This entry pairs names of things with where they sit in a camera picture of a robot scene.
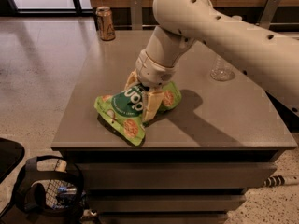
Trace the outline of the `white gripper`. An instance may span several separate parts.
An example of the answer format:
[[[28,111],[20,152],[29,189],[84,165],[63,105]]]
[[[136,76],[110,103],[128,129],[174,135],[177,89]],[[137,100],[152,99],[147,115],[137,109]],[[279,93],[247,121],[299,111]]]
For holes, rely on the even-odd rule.
[[[148,122],[152,120],[164,98],[164,92],[159,88],[168,84],[175,74],[175,68],[164,67],[153,61],[143,49],[135,63],[135,70],[127,78],[124,88],[127,90],[130,87],[138,84],[139,81],[145,86],[150,87],[143,95],[145,107],[142,112],[142,121]]]

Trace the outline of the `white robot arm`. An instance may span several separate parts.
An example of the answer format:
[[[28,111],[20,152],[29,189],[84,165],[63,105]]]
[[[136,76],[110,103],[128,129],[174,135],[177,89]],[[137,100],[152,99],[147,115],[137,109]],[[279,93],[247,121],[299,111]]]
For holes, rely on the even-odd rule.
[[[153,119],[179,57],[199,41],[243,71],[292,113],[299,111],[299,41],[216,11],[210,0],[153,0],[159,25],[125,85],[149,88],[143,120]]]

